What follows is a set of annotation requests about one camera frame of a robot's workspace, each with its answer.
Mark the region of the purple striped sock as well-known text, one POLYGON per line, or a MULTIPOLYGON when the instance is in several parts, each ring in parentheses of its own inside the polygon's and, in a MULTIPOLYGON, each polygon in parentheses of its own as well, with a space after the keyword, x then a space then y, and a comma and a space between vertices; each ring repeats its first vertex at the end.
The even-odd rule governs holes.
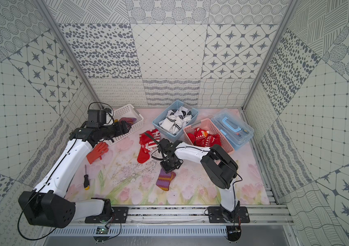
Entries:
POLYGON ((174 180, 175 177, 175 172, 166 173, 162 168, 157 179, 156 186, 163 191, 169 191, 170 183, 174 180))

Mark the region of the maroon purple toe sock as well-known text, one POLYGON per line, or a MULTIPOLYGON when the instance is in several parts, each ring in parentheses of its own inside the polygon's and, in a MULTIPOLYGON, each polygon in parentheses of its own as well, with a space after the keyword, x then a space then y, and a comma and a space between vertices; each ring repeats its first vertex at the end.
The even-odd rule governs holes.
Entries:
POLYGON ((124 122, 126 122, 127 124, 129 124, 129 125, 134 125, 136 122, 137 122, 137 118, 134 118, 134 117, 123 117, 123 118, 121 118, 120 120, 119 120, 119 122, 120 121, 124 121, 124 122))

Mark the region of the white sock black stripes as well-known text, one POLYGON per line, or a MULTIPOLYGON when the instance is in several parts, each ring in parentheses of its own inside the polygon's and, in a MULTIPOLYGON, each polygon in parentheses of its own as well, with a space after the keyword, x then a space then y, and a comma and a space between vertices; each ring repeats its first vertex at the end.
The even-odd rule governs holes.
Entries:
POLYGON ((180 119, 172 120, 166 117, 163 121, 160 122, 160 127, 168 133, 176 135, 182 129, 183 123, 184 122, 180 119))

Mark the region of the red snowflake sock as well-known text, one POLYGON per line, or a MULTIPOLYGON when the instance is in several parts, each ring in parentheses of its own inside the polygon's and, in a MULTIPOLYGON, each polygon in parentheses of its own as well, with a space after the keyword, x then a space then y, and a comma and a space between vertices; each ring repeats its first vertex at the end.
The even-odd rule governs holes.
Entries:
POLYGON ((195 128, 193 132, 187 133, 187 136, 194 146, 212 147, 214 145, 222 145, 219 134, 211 134, 209 131, 201 128, 195 128))

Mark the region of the white sock black pattern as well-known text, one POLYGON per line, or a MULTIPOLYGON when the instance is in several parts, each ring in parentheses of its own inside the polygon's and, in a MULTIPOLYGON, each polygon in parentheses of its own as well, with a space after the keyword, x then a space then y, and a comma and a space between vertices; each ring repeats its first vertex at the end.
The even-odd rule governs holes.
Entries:
POLYGON ((182 120, 183 122, 190 122, 192 119, 192 112, 186 107, 179 107, 178 109, 169 110, 167 117, 172 120, 182 120))

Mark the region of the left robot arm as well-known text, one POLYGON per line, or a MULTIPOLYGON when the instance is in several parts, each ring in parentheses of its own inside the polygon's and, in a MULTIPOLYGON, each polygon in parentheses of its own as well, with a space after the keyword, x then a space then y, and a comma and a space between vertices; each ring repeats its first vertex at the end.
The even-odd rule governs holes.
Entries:
POLYGON ((114 212, 110 201, 92 198, 82 202, 65 199, 68 188, 80 166, 86 166, 88 154, 106 140, 127 134, 126 121, 107 119, 105 110, 89 110, 88 120, 75 129, 57 162, 32 191, 24 191, 19 199, 22 215, 30 225, 65 228, 72 221, 88 218, 95 222, 111 222, 114 212))

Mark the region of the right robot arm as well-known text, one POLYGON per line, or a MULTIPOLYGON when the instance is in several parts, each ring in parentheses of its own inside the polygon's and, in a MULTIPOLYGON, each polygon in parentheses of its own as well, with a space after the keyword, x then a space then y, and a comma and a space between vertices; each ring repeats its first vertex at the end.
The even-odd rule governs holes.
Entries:
POLYGON ((239 201, 234 193, 234 183, 238 175, 238 165, 232 157, 219 145, 198 147, 177 140, 171 143, 167 139, 158 142, 160 161, 165 173, 179 169, 184 161, 199 163, 211 182, 218 187, 221 196, 220 208, 227 221, 234 221, 239 201))

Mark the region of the white plastic basket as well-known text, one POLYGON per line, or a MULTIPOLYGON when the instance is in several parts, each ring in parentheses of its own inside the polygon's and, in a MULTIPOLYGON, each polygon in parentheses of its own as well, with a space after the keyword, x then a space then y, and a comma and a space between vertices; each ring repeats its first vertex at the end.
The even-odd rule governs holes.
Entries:
POLYGON ((113 140, 106 140, 105 142, 112 146, 115 143, 119 142, 123 138, 127 137, 130 134, 133 134, 137 130, 141 129, 144 126, 144 118, 138 112, 138 110, 132 104, 126 104, 119 109, 114 110, 114 120, 117 121, 126 121, 130 124, 130 130, 128 133, 121 135, 119 137, 114 137, 113 140))

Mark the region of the pink plastic basket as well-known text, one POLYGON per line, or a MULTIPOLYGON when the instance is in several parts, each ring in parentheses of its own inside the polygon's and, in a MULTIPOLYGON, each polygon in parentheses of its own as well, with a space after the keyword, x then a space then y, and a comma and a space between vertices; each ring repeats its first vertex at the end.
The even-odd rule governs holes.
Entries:
POLYGON ((221 146, 229 155, 234 152, 233 146, 229 143, 223 133, 208 118, 200 122, 186 126, 183 129, 185 142, 196 147, 221 146))

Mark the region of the red santa striped sock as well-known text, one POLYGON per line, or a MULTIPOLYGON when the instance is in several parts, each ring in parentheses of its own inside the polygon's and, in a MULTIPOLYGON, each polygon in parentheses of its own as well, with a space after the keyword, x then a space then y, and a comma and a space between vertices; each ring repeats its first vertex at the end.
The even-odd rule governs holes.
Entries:
POLYGON ((161 134, 157 129, 146 131, 140 134, 140 145, 145 153, 149 153, 158 146, 161 134))

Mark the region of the red patterned sock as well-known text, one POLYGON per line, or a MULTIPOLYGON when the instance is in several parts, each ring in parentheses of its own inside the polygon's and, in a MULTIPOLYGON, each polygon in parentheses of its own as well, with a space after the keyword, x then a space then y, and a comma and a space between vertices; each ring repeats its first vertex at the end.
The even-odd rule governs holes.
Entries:
POLYGON ((150 159, 151 150, 146 148, 145 146, 141 146, 137 161, 140 164, 146 163, 150 159))

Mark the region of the red rubber glove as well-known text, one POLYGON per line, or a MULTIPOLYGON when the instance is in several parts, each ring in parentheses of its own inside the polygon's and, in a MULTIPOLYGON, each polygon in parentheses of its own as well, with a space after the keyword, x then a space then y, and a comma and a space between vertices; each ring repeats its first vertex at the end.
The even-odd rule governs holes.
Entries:
POLYGON ((106 142, 98 143, 91 152, 87 154, 87 160, 89 164, 94 163, 98 159, 102 159, 102 155, 109 151, 108 144, 106 142))

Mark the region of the black yellow screwdriver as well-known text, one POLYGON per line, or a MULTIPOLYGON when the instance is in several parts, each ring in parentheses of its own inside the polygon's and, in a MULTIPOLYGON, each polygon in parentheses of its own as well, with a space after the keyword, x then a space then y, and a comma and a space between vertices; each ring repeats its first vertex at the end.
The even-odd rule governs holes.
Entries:
POLYGON ((84 181, 83 181, 83 186, 85 190, 89 190, 90 188, 90 182, 89 182, 89 177, 87 174, 87 166, 84 166, 85 168, 85 174, 84 174, 84 181))

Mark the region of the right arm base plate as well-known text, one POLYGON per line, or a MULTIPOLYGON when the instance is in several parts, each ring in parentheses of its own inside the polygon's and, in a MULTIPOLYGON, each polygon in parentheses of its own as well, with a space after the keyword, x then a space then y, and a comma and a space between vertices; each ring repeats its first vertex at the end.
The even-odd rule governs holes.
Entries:
POLYGON ((237 206, 234 211, 228 212, 222 206, 208 207, 206 215, 210 223, 249 223, 250 217, 246 207, 237 206))

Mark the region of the aluminium mounting rail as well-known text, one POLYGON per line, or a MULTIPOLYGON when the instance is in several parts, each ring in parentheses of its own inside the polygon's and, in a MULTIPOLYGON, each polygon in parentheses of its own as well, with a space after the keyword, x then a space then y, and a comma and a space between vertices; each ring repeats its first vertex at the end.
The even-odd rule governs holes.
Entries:
POLYGON ((294 221, 285 205, 246 205, 243 212, 236 212, 240 220, 227 222, 210 212, 205 205, 176 206, 126 206, 128 210, 115 216, 115 221, 88 223, 88 226, 104 225, 202 225, 216 218, 220 225, 294 225, 294 221))

